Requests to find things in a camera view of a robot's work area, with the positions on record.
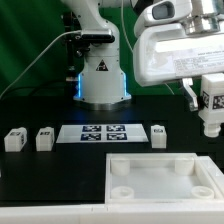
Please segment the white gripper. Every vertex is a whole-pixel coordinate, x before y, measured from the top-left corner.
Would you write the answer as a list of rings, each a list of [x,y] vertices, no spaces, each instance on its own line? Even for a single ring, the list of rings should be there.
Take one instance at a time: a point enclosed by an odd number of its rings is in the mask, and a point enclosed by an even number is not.
[[[191,111],[198,110],[193,79],[224,72],[224,0],[138,0],[133,48],[142,86],[182,79]]]

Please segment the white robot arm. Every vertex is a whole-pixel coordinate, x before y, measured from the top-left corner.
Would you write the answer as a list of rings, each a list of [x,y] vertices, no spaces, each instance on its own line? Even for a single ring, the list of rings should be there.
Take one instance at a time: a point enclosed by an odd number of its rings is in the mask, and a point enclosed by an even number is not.
[[[144,87],[224,72],[224,0],[61,0],[81,29],[74,53],[84,58],[74,100],[95,110],[131,101],[120,68],[120,37],[101,8],[130,6],[137,15],[133,48],[136,82]]]

